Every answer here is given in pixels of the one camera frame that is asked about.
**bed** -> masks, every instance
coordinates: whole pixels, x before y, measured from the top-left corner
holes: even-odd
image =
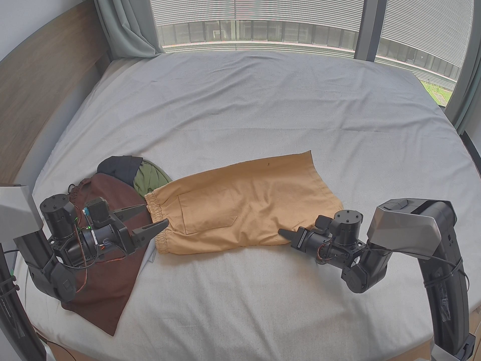
[[[375,207],[390,198],[451,200],[470,310],[481,304],[481,179],[441,109],[412,73],[394,67],[267,51],[113,62],[51,152],[33,196],[39,203],[65,192],[111,155],[143,156],[177,179],[307,150],[344,207],[364,214],[362,240]],[[337,268],[288,245],[157,254],[113,337],[39,292],[21,257],[15,275],[39,332],[99,361],[416,359],[429,354],[432,338],[418,263],[401,254],[361,295]]]

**wooden headboard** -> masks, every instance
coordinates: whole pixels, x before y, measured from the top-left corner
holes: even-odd
[[[49,118],[107,50],[93,0],[86,0],[0,62],[0,183],[14,182]]]

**green-gray curtain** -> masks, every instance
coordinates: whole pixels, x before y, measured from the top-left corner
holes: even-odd
[[[150,0],[94,0],[114,58],[155,57],[157,41]]]
[[[480,17],[481,0],[474,0],[473,26],[466,58],[453,95],[444,111],[459,135],[466,129],[466,124],[474,108],[481,101],[481,86],[479,85],[481,82],[481,26],[478,22]]]

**back pocket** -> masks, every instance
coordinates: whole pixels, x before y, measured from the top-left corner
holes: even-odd
[[[237,218],[236,202],[225,186],[210,186],[178,196],[185,234],[231,226]]]

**brown garment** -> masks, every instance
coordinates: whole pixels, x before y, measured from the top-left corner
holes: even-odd
[[[311,152],[251,160],[183,177],[145,196],[159,253],[194,254],[285,244],[279,229],[310,228],[341,201],[316,172]]]
[[[84,179],[69,195],[70,201],[82,209],[85,203],[101,196],[111,210],[145,204],[133,187],[105,174],[95,174]],[[131,232],[133,229],[152,223],[150,215],[144,211],[125,222]],[[81,215],[80,226],[87,226]],[[141,266],[147,246],[137,250],[127,258],[109,263],[98,263],[88,268],[87,284],[74,300],[63,303],[62,307],[71,310],[93,323],[110,335],[114,335],[120,315],[129,300],[135,279]],[[120,250],[113,250],[100,257],[107,261],[123,257]],[[77,289],[84,282],[85,270],[76,272]]]

